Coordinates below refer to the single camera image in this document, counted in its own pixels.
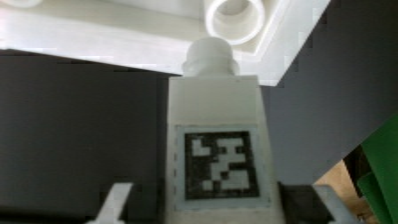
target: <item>white plastic block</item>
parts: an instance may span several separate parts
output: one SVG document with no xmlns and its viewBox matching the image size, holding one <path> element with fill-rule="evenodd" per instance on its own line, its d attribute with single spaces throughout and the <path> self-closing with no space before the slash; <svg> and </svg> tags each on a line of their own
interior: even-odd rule
<svg viewBox="0 0 398 224">
<path fill-rule="evenodd" d="M 224 1 L 207 0 L 214 7 L 221 6 L 207 14 L 224 21 L 217 27 L 233 27 L 237 18 L 251 17 L 244 19 L 251 29 L 235 29 L 239 39 L 247 40 L 233 47 L 239 74 L 258 75 L 260 84 L 274 86 L 329 0 L 263 0 L 263 12 L 260 0 L 249 0 L 237 18 L 219 15 Z M 192 42 L 210 35 L 231 34 L 217 30 L 219 34 L 208 33 L 207 9 L 205 0 L 45 0 L 29 9 L 0 2 L 0 47 L 182 75 Z"/>
</svg>

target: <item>black surface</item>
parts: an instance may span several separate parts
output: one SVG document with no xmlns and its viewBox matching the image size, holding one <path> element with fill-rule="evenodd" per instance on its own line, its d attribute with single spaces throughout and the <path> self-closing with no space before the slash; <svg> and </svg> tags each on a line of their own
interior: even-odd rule
<svg viewBox="0 0 398 224">
<path fill-rule="evenodd" d="M 287 224 L 329 224 L 329 209 L 311 185 L 279 185 Z"/>
<path fill-rule="evenodd" d="M 358 187 L 358 180 L 372 172 L 372 167 L 361 145 L 345 157 L 345 166 L 352 178 L 358 196 L 363 197 L 363 192 Z"/>
</svg>

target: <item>round hole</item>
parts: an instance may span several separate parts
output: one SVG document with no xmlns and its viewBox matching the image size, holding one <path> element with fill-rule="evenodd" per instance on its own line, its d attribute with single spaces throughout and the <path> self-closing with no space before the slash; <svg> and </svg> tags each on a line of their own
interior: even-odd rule
<svg viewBox="0 0 398 224">
<path fill-rule="evenodd" d="M 258 35 L 265 23 L 262 0 L 219 0 L 208 9 L 210 35 L 231 45 L 244 44 Z"/>
</svg>

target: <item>white cylinder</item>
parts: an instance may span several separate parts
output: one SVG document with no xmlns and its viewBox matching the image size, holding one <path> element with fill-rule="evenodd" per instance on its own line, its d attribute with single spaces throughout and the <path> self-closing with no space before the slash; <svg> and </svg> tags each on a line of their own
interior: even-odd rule
<svg viewBox="0 0 398 224">
<path fill-rule="evenodd" d="M 244 44 L 265 25 L 263 0 L 205 0 L 205 23 L 210 36 Z"/>
<path fill-rule="evenodd" d="M 36 5 L 40 5 L 43 0 L 0 0 L 0 2 L 4 2 L 6 4 L 9 4 L 15 7 L 31 8 Z"/>
<path fill-rule="evenodd" d="M 185 76 L 239 75 L 239 63 L 228 42 L 215 37 L 199 39 L 189 49 L 183 64 Z"/>
</svg>

